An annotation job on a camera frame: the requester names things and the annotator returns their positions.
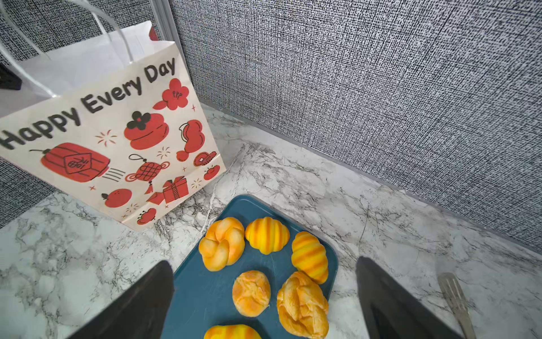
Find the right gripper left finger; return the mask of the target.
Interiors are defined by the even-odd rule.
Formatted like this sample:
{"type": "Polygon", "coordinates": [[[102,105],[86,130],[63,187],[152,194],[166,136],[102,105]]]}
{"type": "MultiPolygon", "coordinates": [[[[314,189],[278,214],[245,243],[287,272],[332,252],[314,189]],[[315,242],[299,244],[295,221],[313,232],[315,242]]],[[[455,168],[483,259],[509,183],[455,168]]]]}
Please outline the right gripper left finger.
{"type": "Polygon", "coordinates": [[[174,276],[160,261],[72,338],[160,338],[174,294],[174,276]]]}

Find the red white paper gift bag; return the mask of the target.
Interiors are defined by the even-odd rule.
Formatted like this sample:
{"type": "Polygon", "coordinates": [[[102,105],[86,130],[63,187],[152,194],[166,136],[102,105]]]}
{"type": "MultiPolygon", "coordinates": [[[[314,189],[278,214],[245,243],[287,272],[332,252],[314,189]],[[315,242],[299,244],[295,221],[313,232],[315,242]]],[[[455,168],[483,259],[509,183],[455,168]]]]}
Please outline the red white paper gift bag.
{"type": "Polygon", "coordinates": [[[1,55],[1,156],[141,231],[226,169],[184,56],[151,23],[44,53],[1,55]]]}

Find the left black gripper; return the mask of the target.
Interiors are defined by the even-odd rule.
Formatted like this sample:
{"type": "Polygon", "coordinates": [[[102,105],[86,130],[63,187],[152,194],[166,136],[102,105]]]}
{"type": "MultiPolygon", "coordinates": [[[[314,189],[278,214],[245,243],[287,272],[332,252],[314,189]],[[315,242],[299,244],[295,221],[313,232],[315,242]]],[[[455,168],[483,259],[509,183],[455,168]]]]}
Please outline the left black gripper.
{"type": "Polygon", "coordinates": [[[22,80],[7,66],[0,64],[0,89],[21,90],[22,80]]]}

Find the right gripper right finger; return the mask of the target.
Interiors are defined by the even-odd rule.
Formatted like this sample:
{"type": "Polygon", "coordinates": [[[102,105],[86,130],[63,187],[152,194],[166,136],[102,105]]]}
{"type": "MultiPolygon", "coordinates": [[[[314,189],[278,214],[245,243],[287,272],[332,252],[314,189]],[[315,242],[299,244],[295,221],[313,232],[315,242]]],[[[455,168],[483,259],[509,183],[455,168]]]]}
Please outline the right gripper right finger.
{"type": "Polygon", "coordinates": [[[460,338],[367,257],[357,259],[357,287],[370,338],[460,338]]]}

